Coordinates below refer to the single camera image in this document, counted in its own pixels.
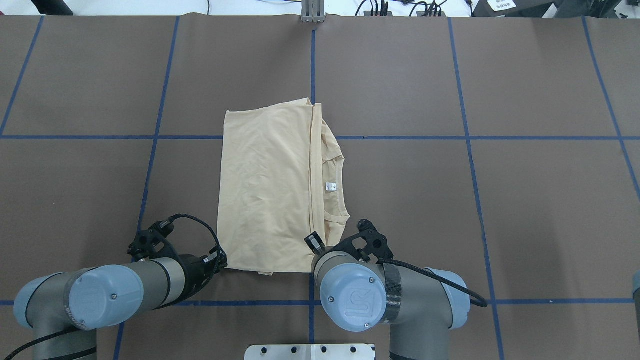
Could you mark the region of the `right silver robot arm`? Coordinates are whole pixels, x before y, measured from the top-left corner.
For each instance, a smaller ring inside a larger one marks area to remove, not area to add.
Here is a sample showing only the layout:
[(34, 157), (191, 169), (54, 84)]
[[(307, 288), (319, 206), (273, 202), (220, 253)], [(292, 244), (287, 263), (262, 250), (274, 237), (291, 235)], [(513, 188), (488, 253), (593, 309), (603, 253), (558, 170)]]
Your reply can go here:
[(450, 332), (466, 324), (472, 306), (487, 306), (459, 275), (395, 260), (377, 230), (330, 247), (317, 232), (304, 241), (327, 316), (352, 333), (389, 325), (391, 360), (448, 360)]

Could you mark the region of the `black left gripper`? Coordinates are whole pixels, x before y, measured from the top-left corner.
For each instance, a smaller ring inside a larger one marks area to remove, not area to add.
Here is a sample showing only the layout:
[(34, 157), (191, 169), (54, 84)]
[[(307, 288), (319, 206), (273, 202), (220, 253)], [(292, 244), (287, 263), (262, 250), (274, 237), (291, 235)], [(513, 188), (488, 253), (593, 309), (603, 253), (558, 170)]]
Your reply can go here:
[[(327, 252), (322, 237), (313, 231), (304, 238), (304, 242), (314, 255), (324, 255)], [(221, 246), (215, 246), (208, 256), (197, 257), (192, 254), (181, 254), (180, 260), (185, 265), (185, 287), (180, 296), (184, 301), (198, 294), (222, 269), (227, 267), (227, 255)]]

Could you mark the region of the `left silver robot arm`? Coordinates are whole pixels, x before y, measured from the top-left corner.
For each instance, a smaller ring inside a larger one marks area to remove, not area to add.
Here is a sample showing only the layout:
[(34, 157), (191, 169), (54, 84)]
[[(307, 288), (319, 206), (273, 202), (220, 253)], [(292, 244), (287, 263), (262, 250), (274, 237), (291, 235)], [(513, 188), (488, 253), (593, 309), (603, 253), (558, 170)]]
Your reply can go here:
[(178, 305), (226, 266), (226, 253), (217, 246), (207, 256), (158, 257), (36, 278), (13, 303), (16, 321), (33, 331), (34, 340), (7, 359), (32, 349), (35, 360), (95, 360), (98, 330)]

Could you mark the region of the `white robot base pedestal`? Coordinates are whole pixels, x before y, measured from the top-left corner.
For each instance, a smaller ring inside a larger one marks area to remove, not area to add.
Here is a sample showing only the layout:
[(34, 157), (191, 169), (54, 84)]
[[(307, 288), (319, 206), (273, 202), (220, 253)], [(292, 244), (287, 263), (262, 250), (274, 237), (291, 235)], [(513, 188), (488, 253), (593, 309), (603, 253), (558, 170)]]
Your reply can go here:
[(251, 345), (245, 360), (375, 360), (374, 344), (263, 344)]

